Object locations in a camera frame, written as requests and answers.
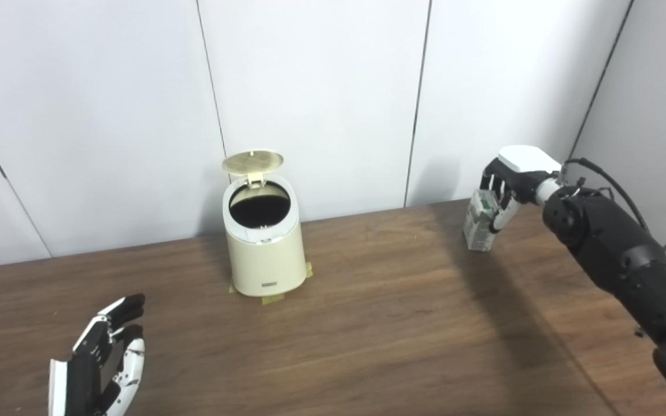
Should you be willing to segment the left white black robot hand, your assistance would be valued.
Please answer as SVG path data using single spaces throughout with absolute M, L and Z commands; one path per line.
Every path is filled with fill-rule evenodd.
M 133 324 L 145 313 L 145 301 L 138 293 L 106 306 L 77 338 L 68 361 L 50 361 L 48 414 L 127 413 L 145 369 L 143 327 Z M 101 371 L 116 344 L 122 345 L 116 374 L 103 388 Z

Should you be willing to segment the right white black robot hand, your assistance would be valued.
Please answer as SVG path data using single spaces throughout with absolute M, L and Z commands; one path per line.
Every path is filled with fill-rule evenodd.
M 496 235 L 504 229 L 522 205 L 544 208 L 561 188 L 562 164 L 535 146 L 503 147 L 484 168 L 479 189 L 490 190 L 497 198 L 498 211 L 489 231 Z

